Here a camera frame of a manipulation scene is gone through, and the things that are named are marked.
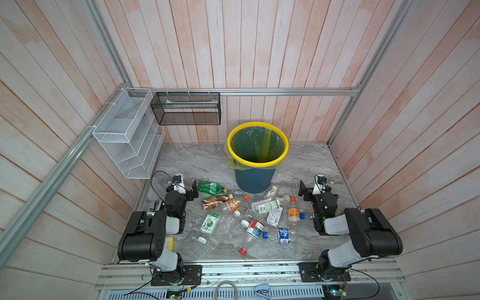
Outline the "red blue label bottle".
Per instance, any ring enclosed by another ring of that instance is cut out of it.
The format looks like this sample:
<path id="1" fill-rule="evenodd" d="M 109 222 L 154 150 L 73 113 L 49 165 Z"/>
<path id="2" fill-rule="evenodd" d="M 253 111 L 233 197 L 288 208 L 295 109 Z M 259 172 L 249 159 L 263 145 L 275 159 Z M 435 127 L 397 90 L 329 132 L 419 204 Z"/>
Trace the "red blue label bottle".
<path id="1" fill-rule="evenodd" d="M 263 225 L 263 223 L 254 219 L 247 225 L 246 232 L 252 237 L 259 239 L 262 235 L 264 227 L 265 226 Z"/>

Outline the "green plastic bottle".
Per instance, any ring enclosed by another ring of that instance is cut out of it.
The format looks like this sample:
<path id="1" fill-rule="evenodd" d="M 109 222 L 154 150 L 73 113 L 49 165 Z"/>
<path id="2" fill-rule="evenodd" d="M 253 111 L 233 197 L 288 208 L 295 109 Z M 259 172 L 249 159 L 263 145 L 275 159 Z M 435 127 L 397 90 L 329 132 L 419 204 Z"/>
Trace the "green plastic bottle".
<path id="1" fill-rule="evenodd" d="M 222 187 L 217 182 L 211 181 L 199 181 L 197 184 L 197 189 L 200 193 L 204 193 L 211 196 L 225 195 L 228 193 L 228 189 Z"/>

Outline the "brown label plastic bottle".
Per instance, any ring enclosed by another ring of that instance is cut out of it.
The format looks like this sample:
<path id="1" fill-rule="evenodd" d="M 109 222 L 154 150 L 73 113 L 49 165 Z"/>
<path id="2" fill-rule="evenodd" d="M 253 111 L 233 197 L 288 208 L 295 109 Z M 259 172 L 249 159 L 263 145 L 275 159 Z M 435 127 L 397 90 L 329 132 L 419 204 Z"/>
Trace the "brown label plastic bottle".
<path id="1" fill-rule="evenodd" d="M 223 195 L 223 196 L 213 196 L 213 197 L 202 200 L 202 207 L 205 211 L 210 211 L 232 199 L 233 199 L 232 194 Z"/>

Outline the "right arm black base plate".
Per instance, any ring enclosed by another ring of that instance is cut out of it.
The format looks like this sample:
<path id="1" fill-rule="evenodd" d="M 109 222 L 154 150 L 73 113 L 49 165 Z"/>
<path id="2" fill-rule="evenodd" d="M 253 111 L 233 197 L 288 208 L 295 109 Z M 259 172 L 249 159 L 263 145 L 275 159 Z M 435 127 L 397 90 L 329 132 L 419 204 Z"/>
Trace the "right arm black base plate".
<path id="1" fill-rule="evenodd" d="M 351 281 L 348 269 L 332 267 L 327 262 L 300 262 L 298 267 L 304 283 Z"/>

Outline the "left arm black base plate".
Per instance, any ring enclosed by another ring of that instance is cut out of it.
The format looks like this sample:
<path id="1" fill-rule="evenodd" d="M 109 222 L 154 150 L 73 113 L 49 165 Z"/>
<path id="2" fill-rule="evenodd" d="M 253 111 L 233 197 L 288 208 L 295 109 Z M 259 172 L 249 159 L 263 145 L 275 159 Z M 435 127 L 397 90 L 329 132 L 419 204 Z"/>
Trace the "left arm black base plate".
<path id="1" fill-rule="evenodd" d="M 152 286 L 197 286 L 201 283 L 203 267 L 201 265 L 188 264 L 179 266 L 171 272 L 154 271 Z"/>

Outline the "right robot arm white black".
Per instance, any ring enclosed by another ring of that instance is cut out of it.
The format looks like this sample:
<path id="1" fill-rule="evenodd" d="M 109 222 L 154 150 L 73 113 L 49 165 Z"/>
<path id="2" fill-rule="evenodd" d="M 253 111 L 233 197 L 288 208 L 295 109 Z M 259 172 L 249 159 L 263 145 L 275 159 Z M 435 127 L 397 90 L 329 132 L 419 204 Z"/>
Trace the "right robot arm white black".
<path id="1" fill-rule="evenodd" d="M 331 192 L 326 177 L 316 176 L 314 187 L 301 181 L 298 195 L 312 204 L 313 224 L 319 234 L 349 236 L 341 246 L 324 250 L 318 262 L 299 263 L 302 282 L 351 281 L 352 265 L 403 252 L 400 235 L 380 209 L 346 208 L 336 216 L 338 195 Z"/>

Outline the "clear bottle white green label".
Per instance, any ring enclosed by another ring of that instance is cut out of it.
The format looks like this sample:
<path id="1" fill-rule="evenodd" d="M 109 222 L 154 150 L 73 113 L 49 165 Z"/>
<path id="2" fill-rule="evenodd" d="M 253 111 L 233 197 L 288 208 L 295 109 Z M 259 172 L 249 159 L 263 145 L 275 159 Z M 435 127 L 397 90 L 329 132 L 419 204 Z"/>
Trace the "clear bottle white green label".
<path id="1" fill-rule="evenodd" d="M 291 197 L 288 195 L 284 195 L 281 197 L 272 196 L 261 201 L 252 202 L 251 209 L 254 212 L 262 215 L 280 209 L 284 205 L 288 204 L 290 201 Z"/>

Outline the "clear bottle orange cap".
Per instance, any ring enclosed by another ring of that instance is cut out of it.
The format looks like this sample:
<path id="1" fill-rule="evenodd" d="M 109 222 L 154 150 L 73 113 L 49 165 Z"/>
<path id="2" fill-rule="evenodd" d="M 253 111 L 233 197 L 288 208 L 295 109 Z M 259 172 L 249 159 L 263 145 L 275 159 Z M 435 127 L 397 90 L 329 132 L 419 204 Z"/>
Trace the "clear bottle orange cap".
<path id="1" fill-rule="evenodd" d="M 290 230 L 297 230 L 300 225 L 300 208 L 296 197 L 291 196 L 287 208 L 287 224 Z"/>

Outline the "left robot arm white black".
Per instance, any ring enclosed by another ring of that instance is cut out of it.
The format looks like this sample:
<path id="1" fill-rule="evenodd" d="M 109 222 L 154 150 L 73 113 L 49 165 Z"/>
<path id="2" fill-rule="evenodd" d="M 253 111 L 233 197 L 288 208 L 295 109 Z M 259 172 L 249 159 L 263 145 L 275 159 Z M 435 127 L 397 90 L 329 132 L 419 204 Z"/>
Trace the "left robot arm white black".
<path id="1" fill-rule="evenodd" d="M 166 237 L 184 231 L 187 202 L 198 197 L 196 181 L 191 190 L 173 182 L 167 188 L 161 209 L 153 213 L 133 212 L 117 247 L 119 260 L 152 267 L 152 280 L 160 280 L 164 285 L 183 282 L 186 275 L 183 259 L 180 254 L 166 247 Z"/>

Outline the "blue label blue cap bottle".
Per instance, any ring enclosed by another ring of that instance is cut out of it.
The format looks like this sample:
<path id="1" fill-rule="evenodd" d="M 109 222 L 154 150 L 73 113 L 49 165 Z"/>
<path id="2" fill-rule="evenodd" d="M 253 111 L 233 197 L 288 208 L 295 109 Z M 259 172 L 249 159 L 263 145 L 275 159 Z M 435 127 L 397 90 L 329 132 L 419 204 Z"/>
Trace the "blue label blue cap bottle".
<path id="1" fill-rule="evenodd" d="M 270 231 L 264 231 L 261 237 L 264 241 L 271 241 L 280 245 L 295 243 L 299 239 L 296 231 L 287 228 L 277 228 Z"/>

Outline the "crushed clear bottle bird label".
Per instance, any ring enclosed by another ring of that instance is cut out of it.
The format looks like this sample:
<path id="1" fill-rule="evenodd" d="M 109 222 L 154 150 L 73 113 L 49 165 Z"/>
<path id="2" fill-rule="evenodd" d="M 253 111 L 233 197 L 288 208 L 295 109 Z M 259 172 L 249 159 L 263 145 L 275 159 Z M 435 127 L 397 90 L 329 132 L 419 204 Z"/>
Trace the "crushed clear bottle bird label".
<path id="1" fill-rule="evenodd" d="M 272 198 L 272 197 L 276 196 L 277 191 L 278 191 L 278 187 L 272 184 L 272 185 L 266 190 L 266 194 L 264 195 L 264 198 L 265 198 L 265 199 L 268 199 L 268 198 Z"/>

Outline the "clear bottle white text label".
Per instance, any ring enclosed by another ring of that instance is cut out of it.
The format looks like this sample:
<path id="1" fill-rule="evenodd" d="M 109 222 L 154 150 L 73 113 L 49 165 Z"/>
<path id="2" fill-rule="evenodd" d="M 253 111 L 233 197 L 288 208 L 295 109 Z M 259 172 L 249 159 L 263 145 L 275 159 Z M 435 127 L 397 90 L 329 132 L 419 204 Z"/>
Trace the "clear bottle white text label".
<path id="1" fill-rule="evenodd" d="M 269 212 L 266 220 L 267 225 L 272 227 L 278 227 L 281 216 L 282 216 L 282 212 L 283 212 L 283 207 L 277 208 Z"/>

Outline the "clear bottle white cap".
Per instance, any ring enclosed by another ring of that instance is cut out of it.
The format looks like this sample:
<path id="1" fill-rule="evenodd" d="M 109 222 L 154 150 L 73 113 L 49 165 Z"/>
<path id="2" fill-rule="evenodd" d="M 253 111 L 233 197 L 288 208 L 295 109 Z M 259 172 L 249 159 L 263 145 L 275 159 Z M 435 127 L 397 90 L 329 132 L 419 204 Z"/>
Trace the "clear bottle white cap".
<path id="1" fill-rule="evenodd" d="M 240 220 L 241 213 L 239 211 L 235 211 L 232 214 L 218 215 L 219 222 L 213 233 L 205 234 L 201 232 L 201 235 L 194 237 L 193 240 L 203 245 L 206 245 L 208 243 L 217 245 L 220 242 L 225 242 L 225 240 L 230 237 L 231 231 L 235 227 L 235 224 Z"/>

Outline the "clear bottle red cap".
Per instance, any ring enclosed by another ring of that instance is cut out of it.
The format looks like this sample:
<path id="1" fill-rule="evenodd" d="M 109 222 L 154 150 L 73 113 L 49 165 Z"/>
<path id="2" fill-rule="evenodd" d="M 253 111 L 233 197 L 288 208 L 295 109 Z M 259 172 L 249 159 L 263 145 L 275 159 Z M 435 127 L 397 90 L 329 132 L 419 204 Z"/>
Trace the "clear bottle red cap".
<path id="1" fill-rule="evenodd" d="M 210 255 L 214 260 L 231 261 L 246 259 L 248 253 L 241 246 L 227 242 L 219 242 L 212 247 Z"/>

